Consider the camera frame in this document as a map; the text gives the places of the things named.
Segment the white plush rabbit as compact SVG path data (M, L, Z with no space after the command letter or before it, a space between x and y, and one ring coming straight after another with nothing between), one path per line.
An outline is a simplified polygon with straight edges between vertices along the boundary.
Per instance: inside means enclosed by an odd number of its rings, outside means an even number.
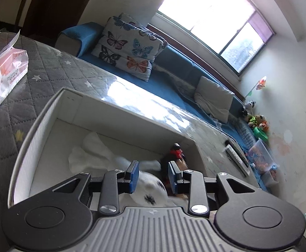
M130 161L115 155L104 145L95 132L83 139L81 146L75 146L68 157L69 168L73 174L88 172L93 177L102 176L115 169L126 170ZM157 160L139 162L139 180L133 194L120 196L120 206L168 207L188 206L188 199L169 196L163 182L149 171L160 171Z

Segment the grey star quilted tablecloth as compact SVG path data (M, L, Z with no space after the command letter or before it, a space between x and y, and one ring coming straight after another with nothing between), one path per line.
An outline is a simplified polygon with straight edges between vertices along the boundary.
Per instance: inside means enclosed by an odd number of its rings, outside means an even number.
M0 251L8 250L1 217L7 207L18 152L46 103L64 87L122 106L189 135L199 146L209 176L225 171L242 177L218 143L227 134L224 131L215 130L183 108L66 52L26 37L20 37L15 46L27 51L29 66L28 73L0 105Z

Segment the girl doll red dress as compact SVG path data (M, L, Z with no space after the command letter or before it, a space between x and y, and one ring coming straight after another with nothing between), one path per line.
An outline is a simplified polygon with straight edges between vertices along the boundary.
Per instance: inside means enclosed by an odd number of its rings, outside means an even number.
M181 149L178 143L175 143L170 148L169 152L160 159L161 165L161 180L167 190L169 196L175 196L182 199L187 199L186 194L173 194L169 179L168 179L168 163L170 161L175 161L180 171L185 171L188 169L186 164L185 155L183 154L183 150Z

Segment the dark wooden door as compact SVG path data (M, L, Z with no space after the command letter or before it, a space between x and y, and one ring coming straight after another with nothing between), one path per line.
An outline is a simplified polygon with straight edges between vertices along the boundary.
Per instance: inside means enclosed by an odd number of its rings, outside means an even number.
M32 0L22 27L25 37L54 46L61 31L77 25L89 0Z

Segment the brown plush toy group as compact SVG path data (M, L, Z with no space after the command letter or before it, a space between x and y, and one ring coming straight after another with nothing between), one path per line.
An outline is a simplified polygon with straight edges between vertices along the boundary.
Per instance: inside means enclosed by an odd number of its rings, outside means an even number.
M263 115L248 115L247 117L247 124L254 130L256 127L260 128L263 132L267 132L269 127L268 123Z

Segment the black white plush toy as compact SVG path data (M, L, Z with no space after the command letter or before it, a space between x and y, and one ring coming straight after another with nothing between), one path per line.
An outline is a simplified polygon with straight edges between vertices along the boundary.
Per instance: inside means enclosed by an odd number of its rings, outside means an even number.
M252 116L254 114L254 106L255 106L256 102L251 100L248 101L247 103L245 103L243 110L242 110L242 114L244 116Z

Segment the grey remote control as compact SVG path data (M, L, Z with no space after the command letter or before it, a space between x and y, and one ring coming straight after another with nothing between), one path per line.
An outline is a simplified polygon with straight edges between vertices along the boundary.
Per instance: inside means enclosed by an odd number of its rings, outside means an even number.
M229 144L225 147L225 151L228 153L231 159L237 164L237 166L242 171L242 173L245 176L249 176L250 170L248 169L248 167L245 165L245 163L242 161L239 155L235 152L235 150Z

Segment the small clear container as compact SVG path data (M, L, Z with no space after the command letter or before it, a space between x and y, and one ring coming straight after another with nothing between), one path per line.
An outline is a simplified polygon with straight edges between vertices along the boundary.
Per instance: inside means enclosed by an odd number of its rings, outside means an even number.
M279 183L276 176L276 170L273 168L266 171L261 176L261 179L267 188L271 188Z

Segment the butterfly print pillow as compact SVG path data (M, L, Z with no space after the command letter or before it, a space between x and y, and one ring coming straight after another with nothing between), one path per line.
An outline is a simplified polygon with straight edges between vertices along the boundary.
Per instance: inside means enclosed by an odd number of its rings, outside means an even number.
M108 19L91 54L147 82L156 57L167 46L160 35L122 13Z

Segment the green toy tub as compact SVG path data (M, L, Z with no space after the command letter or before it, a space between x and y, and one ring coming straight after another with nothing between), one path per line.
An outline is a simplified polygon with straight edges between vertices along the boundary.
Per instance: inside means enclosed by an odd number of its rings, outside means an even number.
M261 128L255 127L253 130L253 133L254 133L255 138L261 139L264 142L268 141L268 136Z

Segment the clear plastic toy bin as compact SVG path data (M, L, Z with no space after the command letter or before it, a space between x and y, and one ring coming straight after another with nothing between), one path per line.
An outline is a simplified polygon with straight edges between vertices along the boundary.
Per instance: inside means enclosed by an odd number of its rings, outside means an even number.
M257 140L257 142L249 149L248 157L252 163L254 163L255 168L261 175L269 171L275 165L270 152L261 139Z

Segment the grey cardboard box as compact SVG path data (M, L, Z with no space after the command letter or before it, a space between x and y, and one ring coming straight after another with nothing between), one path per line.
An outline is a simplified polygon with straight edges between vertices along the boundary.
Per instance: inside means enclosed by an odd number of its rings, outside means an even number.
M108 102L69 89L45 105L19 151L8 191L13 206L78 173L102 176L137 160L139 180L120 207L184 206L162 185L160 159L178 143L190 169L205 172L196 142L180 132Z

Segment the orange pinwheel flower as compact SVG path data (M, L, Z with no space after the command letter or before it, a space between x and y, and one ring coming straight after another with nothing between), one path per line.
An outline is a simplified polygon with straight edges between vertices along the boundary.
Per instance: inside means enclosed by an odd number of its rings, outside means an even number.
M247 97L251 96L254 90L261 90L266 86L267 77L263 76L249 91L246 95Z

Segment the grey plain pillow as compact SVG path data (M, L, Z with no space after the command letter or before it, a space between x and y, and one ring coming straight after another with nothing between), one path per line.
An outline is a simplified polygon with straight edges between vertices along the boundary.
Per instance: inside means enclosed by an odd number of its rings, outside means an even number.
M223 86L201 76L194 93L197 105L207 114L227 123L235 94Z

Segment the blue sofa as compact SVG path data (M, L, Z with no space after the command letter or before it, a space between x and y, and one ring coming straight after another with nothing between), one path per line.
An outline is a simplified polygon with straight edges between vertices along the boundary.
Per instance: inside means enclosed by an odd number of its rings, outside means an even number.
M232 136L244 152L256 143L253 132L241 119L243 104L238 97L233 98L227 123L206 114L195 103L195 89L202 77L218 84L220 88L225 87L205 68L174 46L168 45L155 59L149 80L143 81L93 55L93 48L101 38L103 29L94 22L70 27L59 34L55 48L94 64L196 115Z

